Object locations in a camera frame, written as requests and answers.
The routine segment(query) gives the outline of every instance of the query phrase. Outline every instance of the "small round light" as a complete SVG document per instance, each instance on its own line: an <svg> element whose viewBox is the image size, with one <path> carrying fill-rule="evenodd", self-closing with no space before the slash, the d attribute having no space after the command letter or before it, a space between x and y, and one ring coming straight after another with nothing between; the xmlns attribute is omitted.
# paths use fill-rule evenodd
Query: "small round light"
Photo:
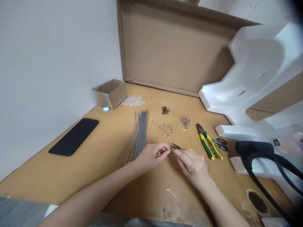
<svg viewBox="0 0 303 227"><path fill-rule="evenodd" d="M110 108L109 107L103 107L104 112L109 112Z"/></svg>

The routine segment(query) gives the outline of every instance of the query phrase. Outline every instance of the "white wall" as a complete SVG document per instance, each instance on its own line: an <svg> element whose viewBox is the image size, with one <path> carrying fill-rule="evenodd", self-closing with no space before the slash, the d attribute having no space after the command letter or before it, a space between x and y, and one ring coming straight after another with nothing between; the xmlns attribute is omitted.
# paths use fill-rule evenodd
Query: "white wall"
<svg viewBox="0 0 303 227"><path fill-rule="evenodd" d="M290 0L259 0L249 20L261 24L276 24L279 22L294 21L296 17Z"/></svg>
<svg viewBox="0 0 303 227"><path fill-rule="evenodd" d="M0 1L0 181L122 79L116 1Z"/></svg>
<svg viewBox="0 0 303 227"><path fill-rule="evenodd" d="M261 24L299 21L290 0L200 0L199 6Z"/></svg>

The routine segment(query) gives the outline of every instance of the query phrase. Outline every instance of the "hand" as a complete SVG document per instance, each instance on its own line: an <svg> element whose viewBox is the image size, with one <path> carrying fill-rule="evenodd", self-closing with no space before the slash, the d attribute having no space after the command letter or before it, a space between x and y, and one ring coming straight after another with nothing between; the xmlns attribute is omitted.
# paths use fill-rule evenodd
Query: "hand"
<svg viewBox="0 0 303 227"><path fill-rule="evenodd" d="M204 156L188 149L173 149L173 152L182 172L198 190L202 191L213 185L214 182L207 173Z"/></svg>
<svg viewBox="0 0 303 227"><path fill-rule="evenodd" d="M169 153L170 148L166 143L149 143L145 146L133 163L136 163L143 173L146 173L157 167Z"/></svg>

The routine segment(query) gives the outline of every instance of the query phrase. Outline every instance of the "clear beads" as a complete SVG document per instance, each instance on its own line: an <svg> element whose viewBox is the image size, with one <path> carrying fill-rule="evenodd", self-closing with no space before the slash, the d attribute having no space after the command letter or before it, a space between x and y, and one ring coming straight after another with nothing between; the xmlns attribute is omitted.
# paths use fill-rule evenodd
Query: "clear beads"
<svg viewBox="0 0 303 227"><path fill-rule="evenodd" d="M142 96L127 96L124 101L122 101L122 105L125 106L141 106L145 102L141 100Z"/></svg>

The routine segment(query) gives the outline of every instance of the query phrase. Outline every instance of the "gray floor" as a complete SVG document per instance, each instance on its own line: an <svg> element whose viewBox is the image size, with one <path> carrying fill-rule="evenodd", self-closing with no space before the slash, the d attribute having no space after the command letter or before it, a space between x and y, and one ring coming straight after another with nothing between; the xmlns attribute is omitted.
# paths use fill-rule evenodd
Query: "gray floor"
<svg viewBox="0 0 303 227"><path fill-rule="evenodd" d="M45 218L49 207L48 204L0 197L0 227L35 227ZM117 226L193 227L192 225L116 216L108 213L101 213L90 225L90 227Z"/></svg>

